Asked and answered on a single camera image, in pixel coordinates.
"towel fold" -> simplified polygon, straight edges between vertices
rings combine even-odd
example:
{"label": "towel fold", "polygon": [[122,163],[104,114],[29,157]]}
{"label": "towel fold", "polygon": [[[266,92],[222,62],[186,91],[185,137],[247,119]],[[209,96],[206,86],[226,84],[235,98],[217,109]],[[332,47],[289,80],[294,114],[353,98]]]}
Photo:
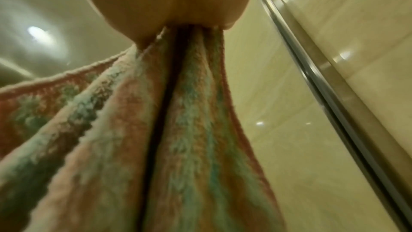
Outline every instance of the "towel fold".
{"label": "towel fold", "polygon": [[221,30],[0,89],[0,138],[0,232],[284,231]]}

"silver metal strip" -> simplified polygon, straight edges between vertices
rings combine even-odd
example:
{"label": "silver metal strip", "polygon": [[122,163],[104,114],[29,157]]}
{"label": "silver metal strip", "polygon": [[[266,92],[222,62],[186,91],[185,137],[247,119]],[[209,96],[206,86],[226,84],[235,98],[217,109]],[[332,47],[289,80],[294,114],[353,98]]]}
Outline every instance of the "silver metal strip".
{"label": "silver metal strip", "polygon": [[401,231],[412,231],[412,159],[329,63],[282,0],[262,0],[306,83]]}

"fuzzy towel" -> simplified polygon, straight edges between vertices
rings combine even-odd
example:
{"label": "fuzzy towel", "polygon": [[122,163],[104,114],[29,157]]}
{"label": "fuzzy towel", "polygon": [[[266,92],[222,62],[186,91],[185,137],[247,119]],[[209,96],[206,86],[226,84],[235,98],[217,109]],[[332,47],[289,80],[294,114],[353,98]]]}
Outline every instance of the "fuzzy towel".
{"label": "fuzzy towel", "polygon": [[0,232],[284,231],[225,79],[223,33],[165,29],[0,89]]}

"hanging towel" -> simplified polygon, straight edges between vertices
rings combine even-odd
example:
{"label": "hanging towel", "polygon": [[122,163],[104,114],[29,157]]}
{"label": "hanging towel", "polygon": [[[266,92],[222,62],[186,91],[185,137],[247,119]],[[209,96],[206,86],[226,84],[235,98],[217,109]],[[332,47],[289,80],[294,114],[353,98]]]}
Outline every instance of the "hanging towel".
{"label": "hanging towel", "polygon": [[218,29],[0,89],[0,138],[0,232],[284,231]]}

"metal bar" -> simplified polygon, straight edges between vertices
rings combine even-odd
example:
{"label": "metal bar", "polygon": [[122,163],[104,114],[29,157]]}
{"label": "metal bar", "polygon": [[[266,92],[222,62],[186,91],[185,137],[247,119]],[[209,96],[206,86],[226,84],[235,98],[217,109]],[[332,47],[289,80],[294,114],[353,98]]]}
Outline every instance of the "metal bar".
{"label": "metal bar", "polygon": [[412,231],[412,159],[353,92],[285,7],[262,0],[343,143],[401,231]]}

